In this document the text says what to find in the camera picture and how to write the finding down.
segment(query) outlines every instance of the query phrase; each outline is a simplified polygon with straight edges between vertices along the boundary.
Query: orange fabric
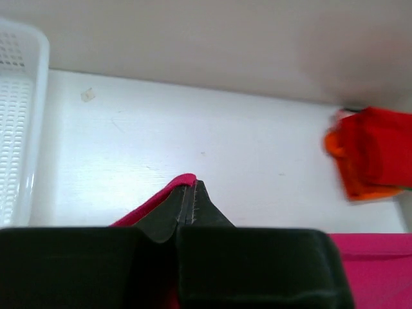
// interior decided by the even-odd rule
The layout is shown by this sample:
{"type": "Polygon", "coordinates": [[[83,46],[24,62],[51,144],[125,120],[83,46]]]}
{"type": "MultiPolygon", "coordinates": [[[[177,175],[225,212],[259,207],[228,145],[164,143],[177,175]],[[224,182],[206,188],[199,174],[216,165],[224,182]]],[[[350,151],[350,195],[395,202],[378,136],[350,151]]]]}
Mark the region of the orange fabric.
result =
{"type": "Polygon", "coordinates": [[[338,134],[336,131],[330,131],[324,138],[326,150],[333,156],[336,161],[339,173],[341,174],[342,183],[349,200],[376,200],[379,198],[387,198],[397,195],[402,192],[398,187],[387,185],[374,185],[365,183],[357,174],[348,157],[345,154],[344,148],[339,144],[338,134]]]}

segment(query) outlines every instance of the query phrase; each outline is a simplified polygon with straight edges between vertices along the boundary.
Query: white tabletop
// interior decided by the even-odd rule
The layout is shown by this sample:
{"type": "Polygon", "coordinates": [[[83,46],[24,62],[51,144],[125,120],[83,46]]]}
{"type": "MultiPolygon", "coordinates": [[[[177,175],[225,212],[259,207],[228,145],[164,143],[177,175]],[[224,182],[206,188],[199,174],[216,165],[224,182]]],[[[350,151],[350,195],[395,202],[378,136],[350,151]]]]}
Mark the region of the white tabletop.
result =
{"type": "Polygon", "coordinates": [[[322,145],[336,109],[51,71],[30,224],[109,225],[194,173],[235,225],[404,232],[395,200],[346,201],[322,145]]]}

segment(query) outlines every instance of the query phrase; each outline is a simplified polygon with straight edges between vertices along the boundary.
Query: pink fabric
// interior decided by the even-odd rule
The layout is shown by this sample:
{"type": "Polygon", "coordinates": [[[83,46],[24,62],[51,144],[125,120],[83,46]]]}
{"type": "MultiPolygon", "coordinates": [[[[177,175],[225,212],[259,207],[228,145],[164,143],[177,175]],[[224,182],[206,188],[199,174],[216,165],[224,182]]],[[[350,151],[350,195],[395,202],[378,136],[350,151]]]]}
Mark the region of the pink fabric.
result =
{"type": "Polygon", "coordinates": [[[193,174],[183,174],[177,176],[171,182],[169,182],[162,190],[157,192],[154,196],[149,198],[143,205],[137,207],[135,210],[126,214],[123,218],[114,222],[111,227],[128,227],[135,224],[137,221],[148,215],[157,205],[161,204],[172,190],[179,185],[194,185],[196,182],[196,176],[193,174]]]}
{"type": "Polygon", "coordinates": [[[331,234],[357,309],[412,308],[412,235],[331,234]]]}

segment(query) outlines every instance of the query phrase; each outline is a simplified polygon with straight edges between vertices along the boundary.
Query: white basket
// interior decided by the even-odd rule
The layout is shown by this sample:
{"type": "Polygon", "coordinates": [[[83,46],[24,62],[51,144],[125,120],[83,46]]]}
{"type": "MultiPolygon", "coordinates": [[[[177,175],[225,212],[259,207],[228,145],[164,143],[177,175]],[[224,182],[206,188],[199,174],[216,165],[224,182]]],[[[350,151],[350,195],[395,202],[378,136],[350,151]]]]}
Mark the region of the white basket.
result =
{"type": "Polygon", "coordinates": [[[0,227],[30,219],[49,49],[39,30],[0,18],[0,227]]]}

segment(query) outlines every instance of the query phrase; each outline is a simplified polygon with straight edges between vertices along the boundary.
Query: red fabric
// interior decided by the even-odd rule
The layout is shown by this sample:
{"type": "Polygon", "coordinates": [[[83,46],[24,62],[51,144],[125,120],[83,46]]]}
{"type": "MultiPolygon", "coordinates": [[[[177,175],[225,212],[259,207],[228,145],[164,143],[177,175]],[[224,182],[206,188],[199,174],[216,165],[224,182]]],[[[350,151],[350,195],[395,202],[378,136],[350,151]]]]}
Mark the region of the red fabric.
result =
{"type": "Polygon", "coordinates": [[[339,136],[364,181],[412,187],[412,115],[366,108],[341,120],[339,136]]]}
{"type": "Polygon", "coordinates": [[[131,211],[129,214],[125,215],[123,218],[114,222],[112,227],[128,227],[135,224],[137,221],[142,219],[144,216],[149,214],[157,205],[161,204],[172,190],[179,185],[194,185],[196,182],[196,176],[193,174],[183,174],[177,176],[171,182],[169,182],[162,190],[157,192],[154,196],[149,198],[143,205],[137,207],[135,210],[131,211]]]}
{"type": "Polygon", "coordinates": [[[412,308],[412,235],[331,234],[357,309],[412,308]]]}

